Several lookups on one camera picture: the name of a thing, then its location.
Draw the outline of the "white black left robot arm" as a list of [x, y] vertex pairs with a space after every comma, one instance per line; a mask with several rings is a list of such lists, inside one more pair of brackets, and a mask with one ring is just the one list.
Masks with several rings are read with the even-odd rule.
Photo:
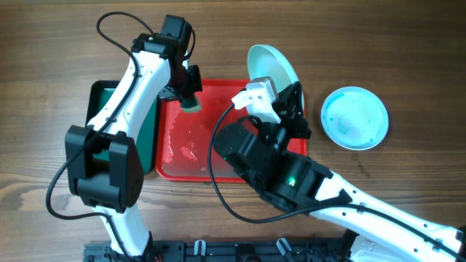
[[104, 107], [85, 127], [73, 125], [66, 133], [63, 169], [70, 191], [102, 218], [121, 261], [142, 261], [151, 248], [137, 205], [144, 172], [136, 143], [146, 115], [157, 98], [178, 101], [186, 113], [201, 109], [199, 69], [188, 64], [194, 45], [194, 33], [141, 34]]

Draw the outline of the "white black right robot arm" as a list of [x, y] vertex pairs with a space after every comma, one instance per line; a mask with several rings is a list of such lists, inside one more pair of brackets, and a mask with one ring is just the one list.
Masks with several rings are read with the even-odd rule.
[[288, 150], [293, 138], [308, 138], [302, 86], [282, 92], [271, 79], [255, 79], [232, 100], [246, 109], [246, 119], [218, 122], [208, 151], [221, 156], [259, 195], [286, 219], [310, 215], [343, 226], [356, 235], [353, 260], [463, 261], [465, 234], [459, 229], [419, 219], [359, 190], [340, 174]]

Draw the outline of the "white plate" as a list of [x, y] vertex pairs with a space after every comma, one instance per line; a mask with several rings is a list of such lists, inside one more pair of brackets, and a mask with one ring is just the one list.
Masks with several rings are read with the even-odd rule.
[[272, 45], [256, 44], [248, 51], [248, 74], [250, 81], [270, 76], [279, 93], [287, 86], [298, 82], [299, 78], [293, 66], [281, 51]]
[[378, 146], [389, 130], [389, 115], [382, 100], [362, 87], [333, 91], [323, 102], [320, 121], [335, 144], [352, 151]]

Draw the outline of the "green yellow sponge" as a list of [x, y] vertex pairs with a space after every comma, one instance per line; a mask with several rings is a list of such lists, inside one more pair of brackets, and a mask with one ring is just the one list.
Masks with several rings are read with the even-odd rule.
[[180, 103], [181, 110], [186, 113], [195, 113], [202, 109], [200, 100], [197, 96], [184, 99]]

